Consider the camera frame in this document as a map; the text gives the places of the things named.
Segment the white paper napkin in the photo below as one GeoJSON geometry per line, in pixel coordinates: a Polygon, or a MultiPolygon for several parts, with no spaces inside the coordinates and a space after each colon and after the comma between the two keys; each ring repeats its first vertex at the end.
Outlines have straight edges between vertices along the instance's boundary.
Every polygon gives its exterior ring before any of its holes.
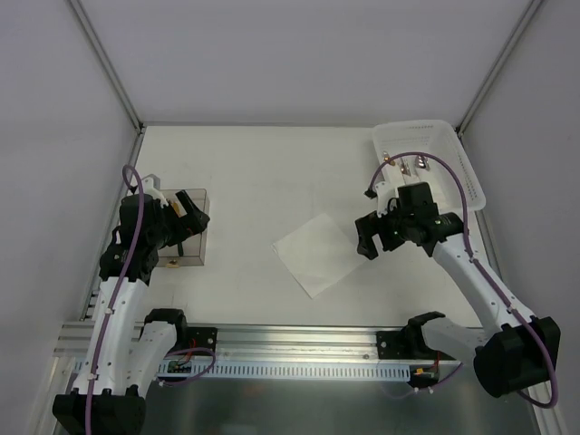
{"type": "Polygon", "coordinates": [[[327,214],[309,220],[279,239],[273,250],[311,299],[366,261],[327,214]]]}

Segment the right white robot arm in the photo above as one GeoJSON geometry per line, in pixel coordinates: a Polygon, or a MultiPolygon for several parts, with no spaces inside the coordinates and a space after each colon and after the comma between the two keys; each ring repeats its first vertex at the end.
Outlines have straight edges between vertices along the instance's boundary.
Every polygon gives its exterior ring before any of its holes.
{"type": "Polygon", "coordinates": [[[422,248],[459,288],[482,326],[477,333],[443,313],[420,314],[400,330],[396,349],[420,359],[440,352],[469,365],[495,398],[549,382],[551,399],[545,405],[554,406],[560,328],[551,317],[536,316],[479,259],[464,222],[455,213],[440,213],[428,183],[399,188],[384,210],[356,219],[355,227],[357,252],[369,260],[406,243],[422,248]]]}

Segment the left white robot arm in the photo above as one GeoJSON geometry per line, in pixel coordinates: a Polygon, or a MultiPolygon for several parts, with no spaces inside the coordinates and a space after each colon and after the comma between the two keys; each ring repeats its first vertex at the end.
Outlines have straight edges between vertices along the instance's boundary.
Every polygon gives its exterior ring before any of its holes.
{"type": "Polygon", "coordinates": [[[100,258],[101,284],[85,361],[71,391],[53,401],[53,416],[70,434],[140,433],[160,363],[189,343],[180,309],[151,310],[138,337],[135,322],[160,251],[207,229],[206,191],[149,189],[124,198],[119,215],[100,258]]]}

